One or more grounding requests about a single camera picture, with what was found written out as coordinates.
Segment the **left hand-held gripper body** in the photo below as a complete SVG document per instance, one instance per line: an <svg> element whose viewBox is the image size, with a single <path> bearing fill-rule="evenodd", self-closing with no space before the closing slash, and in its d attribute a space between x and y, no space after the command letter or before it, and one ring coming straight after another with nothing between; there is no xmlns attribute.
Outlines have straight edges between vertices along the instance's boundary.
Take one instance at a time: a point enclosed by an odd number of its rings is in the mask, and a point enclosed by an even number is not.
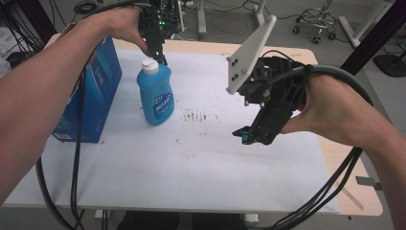
<svg viewBox="0 0 406 230"><path fill-rule="evenodd" d="M181 0L147 0L139 30L146 40L164 40L185 30Z"/></svg>

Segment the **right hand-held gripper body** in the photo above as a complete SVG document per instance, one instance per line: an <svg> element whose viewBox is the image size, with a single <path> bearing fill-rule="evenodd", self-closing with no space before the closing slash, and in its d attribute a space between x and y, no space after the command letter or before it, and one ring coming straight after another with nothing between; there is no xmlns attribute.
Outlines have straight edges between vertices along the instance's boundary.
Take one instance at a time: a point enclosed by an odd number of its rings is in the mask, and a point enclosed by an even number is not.
<svg viewBox="0 0 406 230"><path fill-rule="evenodd" d="M257 104L259 112L249 125L256 143L271 144L298 108L304 90L305 66L277 51L274 56L262 49L277 17L266 16L259 27L229 57L226 91L238 93L246 106Z"/></svg>

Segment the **blue bottle with white cap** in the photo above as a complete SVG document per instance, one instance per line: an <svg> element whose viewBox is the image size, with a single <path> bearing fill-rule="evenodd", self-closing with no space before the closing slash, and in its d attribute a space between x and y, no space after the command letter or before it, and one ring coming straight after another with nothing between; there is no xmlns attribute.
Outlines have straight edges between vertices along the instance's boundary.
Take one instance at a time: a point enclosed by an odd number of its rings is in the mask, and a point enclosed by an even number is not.
<svg viewBox="0 0 406 230"><path fill-rule="evenodd" d="M164 123L174 109L174 97L170 86L171 70L152 57L142 61L137 76L142 108L147 122L152 126Z"/></svg>

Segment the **person's left hand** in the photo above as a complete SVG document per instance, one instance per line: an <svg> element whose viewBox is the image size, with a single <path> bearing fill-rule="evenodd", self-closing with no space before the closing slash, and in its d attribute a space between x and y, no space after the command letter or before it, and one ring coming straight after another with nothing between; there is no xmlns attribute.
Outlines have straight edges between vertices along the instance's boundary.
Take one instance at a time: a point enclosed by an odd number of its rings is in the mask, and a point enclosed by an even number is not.
<svg viewBox="0 0 406 230"><path fill-rule="evenodd" d="M141 10L138 7L119 7L93 14L86 21L100 27L103 36L137 45L149 57L148 47L139 32Z"/></svg>

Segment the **person's right hand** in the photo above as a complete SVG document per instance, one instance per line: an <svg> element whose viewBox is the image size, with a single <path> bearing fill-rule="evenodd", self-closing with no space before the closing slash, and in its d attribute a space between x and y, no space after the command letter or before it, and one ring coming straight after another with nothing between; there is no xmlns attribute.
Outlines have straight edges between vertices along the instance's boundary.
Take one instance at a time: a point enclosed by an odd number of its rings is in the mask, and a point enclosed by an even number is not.
<svg viewBox="0 0 406 230"><path fill-rule="evenodd" d="M312 75L305 84L301 113L282 134L311 131L331 141L364 148L385 123L381 114L348 84L328 75Z"/></svg>

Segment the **white stand leg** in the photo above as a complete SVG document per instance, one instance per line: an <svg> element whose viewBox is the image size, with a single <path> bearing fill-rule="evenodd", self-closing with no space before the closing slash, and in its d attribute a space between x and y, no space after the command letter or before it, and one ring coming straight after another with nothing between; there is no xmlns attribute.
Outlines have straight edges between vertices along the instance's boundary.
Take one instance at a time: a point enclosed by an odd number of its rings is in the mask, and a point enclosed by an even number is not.
<svg viewBox="0 0 406 230"><path fill-rule="evenodd" d="M363 21L355 29L350 25L345 16L338 17L338 21L344 29L353 48L359 46L361 43L360 38L366 34L372 24L377 23L384 16L392 5L393 3L390 0L378 0L372 10L364 17Z"/></svg>
<svg viewBox="0 0 406 230"><path fill-rule="evenodd" d="M205 35L207 33L205 0L197 0L196 6L197 6L198 33L200 35Z"/></svg>

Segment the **white table mat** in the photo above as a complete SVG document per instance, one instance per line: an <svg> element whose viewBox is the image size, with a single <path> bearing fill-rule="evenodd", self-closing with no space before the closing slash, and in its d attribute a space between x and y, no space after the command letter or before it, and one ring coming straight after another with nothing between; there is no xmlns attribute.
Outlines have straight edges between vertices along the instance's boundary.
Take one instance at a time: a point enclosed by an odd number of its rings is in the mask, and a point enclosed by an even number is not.
<svg viewBox="0 0 406 230"><path fill-rule="evenodd" d="M136 82L143 55L118 53L123 76L96 144L50 138L42 155L58 206L188 212L291 212L327 182L316 137L297 132L270 145L232 134L258 113L226 91L224 55L168 54L175 108L146 122Z"/></svg>

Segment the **blue cardboard box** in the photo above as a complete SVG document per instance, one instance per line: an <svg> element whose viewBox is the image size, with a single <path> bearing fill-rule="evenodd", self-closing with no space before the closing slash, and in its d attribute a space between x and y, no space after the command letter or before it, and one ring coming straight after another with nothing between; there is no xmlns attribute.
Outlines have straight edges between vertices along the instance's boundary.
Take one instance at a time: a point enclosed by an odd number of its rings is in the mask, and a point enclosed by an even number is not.
<svg viewBox="0 0 406 230"><path fill-rule="evenodd" d="M73 91L53 131L61 142L98 143L122 77L122 68L111 37L98 45L84 69L84 85Z"/></svg>

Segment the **office chair wheeled base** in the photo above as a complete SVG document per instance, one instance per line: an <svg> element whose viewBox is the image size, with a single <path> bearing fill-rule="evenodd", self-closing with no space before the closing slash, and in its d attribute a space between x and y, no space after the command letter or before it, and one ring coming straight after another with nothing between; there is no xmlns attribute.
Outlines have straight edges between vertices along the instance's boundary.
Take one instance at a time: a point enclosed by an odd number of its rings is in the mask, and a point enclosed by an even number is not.
<svg viewBox="0 0 406 230"><path fill-rule="evenodd" d="M334 40L336 38L337 18L328 11L333 0L325 0L321 8L305 9L296 18L295 26L292 30L294 35L297 35L302 24L312 26L318 30L318 33L313 36L311 42L313 44L319 44L321 42L321 33L327 33L328 40Z"/></svg>

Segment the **round black stand base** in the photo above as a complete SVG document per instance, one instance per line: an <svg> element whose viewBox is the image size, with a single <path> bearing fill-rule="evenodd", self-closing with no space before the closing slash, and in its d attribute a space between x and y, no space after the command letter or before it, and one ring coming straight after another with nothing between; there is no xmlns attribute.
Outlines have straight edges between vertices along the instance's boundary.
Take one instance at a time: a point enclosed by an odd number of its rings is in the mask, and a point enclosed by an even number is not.
<svg viewBox="0 0 406 230"><path fill-rule="evenodd" d="M394 78L402 78L406 77L406 62L403 61L405 57L406 51L400 56L379 55L372 60L384 74Z"/></svg>

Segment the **grey tape strip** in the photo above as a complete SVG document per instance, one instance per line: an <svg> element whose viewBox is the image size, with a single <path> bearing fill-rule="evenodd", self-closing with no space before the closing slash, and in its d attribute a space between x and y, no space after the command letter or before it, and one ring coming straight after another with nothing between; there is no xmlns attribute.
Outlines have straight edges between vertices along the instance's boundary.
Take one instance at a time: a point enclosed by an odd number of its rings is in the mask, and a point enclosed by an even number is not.
<svg viewBox="0 0 406 230"><path fill-rule="evenodd" d="M359 185L371 186L376 191L382 190L381 184L379 182L376 182L373 178L365 177L365 176L356 176L355 179Z"/></svg>

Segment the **black stand post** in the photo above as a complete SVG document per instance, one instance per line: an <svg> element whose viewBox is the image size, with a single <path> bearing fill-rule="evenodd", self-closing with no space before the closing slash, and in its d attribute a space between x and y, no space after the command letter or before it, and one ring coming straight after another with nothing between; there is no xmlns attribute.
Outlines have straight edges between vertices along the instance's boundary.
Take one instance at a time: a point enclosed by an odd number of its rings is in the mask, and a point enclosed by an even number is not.
<svg viewBox="0 0 406 230"><path fill-rule="evenodd" d="M356 75L405 23L406 0L395 0L341 68Z"/></svg>

